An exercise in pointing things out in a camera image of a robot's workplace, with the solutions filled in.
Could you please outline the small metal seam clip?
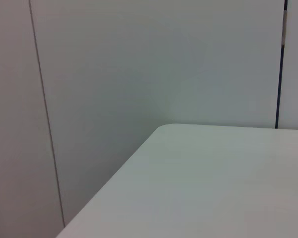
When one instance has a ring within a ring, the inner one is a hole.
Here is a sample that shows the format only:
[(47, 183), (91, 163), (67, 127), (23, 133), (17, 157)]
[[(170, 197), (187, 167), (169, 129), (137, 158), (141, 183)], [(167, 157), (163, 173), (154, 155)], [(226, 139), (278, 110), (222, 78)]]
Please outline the small metal seam clip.
[(286, 42), (287, 15), (288, 15), (288, 11), (285, 9), (283, 12), (283, 27), (282, 27), (282, 40), (281, 40), (281, 45), (283, 47), (285, 46), (285, 42)]

